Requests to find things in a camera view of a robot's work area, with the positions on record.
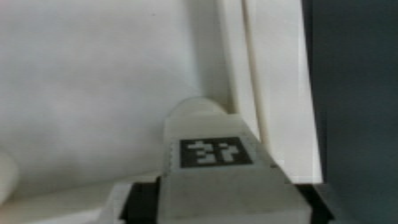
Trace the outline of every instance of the white surface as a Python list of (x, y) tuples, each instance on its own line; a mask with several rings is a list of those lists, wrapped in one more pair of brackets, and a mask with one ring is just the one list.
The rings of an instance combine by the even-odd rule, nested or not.
[(321, 183), (303, 2), (244, 0), (262, 140), (296, 183)]
[(24, 200), (0, 207), (3, 224), (88, 224), (97, 221), (118, 182), (154, 181), (159, 173), (132, 176)]
[(171, 112), (170, 118), (227, 114), (221, 104), (205, 97), (187, 99)]
[(221, 28), (230, 68), (235, 112), (243, 115), (253, 133), (260, 138), (257, 97), (253, 89), (253, 71), (248, 48), (248, 31), (243, 0), (218, 0)]
[(122, 213), (132, 187), (134, 183), (118, 183), (118, 185), (115, 186), (97, 224), (120, 224), (118, 221), (123, 223)]
[(0, 151), (0, 206), (15, 192), (20, 181), (20, 169), (10, 154)]
[[(253, 163), (221, 165), (211, 160), (218, 166), (184, 167), (182, 150), (191, 148), (182, 148), (182, 140), (227, 137), (241, 138), (246, 147), (241, 150), (248, 150)], [(310, 224), (312, 207), (241, 116), (173, 117), (166, 124), (166, 142), (159, 223)], [(216, 155), (212, 144), (211, 151), (207, 148), (198, 151), (209, 151), (207, 155)]]
[(19, 197), (161, 169), (179, 102), (230, 106), (214, 0), (0, 2), (0, 142)]

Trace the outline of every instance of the vertical edge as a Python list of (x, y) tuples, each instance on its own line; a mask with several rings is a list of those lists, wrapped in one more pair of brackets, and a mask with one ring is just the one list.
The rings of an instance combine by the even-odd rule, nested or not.
[(248, 122), (255, 136), (262, 140), (264, 135), (260, 131), (257, 112), (243, 0), (218, 0), (218, 3), (230, 69), (234, 108), (235, 113), (241, 114)]
[(299, 0), (243, 0), (262, 139), (294, 183), (322, 183)]

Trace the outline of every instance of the dark panel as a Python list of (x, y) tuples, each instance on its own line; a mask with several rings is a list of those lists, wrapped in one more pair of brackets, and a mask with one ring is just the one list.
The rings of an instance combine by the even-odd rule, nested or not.
[(314, 1), (308, 13), (328, 180), (360, 220), (394, 224), (398, 220), (398, 1)]
[(330, 222), (335, 220), (335, 215), (328, 208), (326, 202), (322, 201), (315, 186), (310, 184), (303, 184), (298, 185), (298, 189), (314, 208), (312, 224), (330, 224)]
[(134, 184), (122, 213), (122, 220), (127, 224), (157, 224), (159, 190), (161, 179), (157, 183)]

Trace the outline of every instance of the white wall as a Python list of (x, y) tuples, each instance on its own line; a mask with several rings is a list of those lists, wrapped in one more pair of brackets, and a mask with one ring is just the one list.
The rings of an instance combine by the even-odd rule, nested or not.
[(163, 122), (230, 104), (214, 0), (0, 2), (0, 150), (19, 197), (155, 170)]

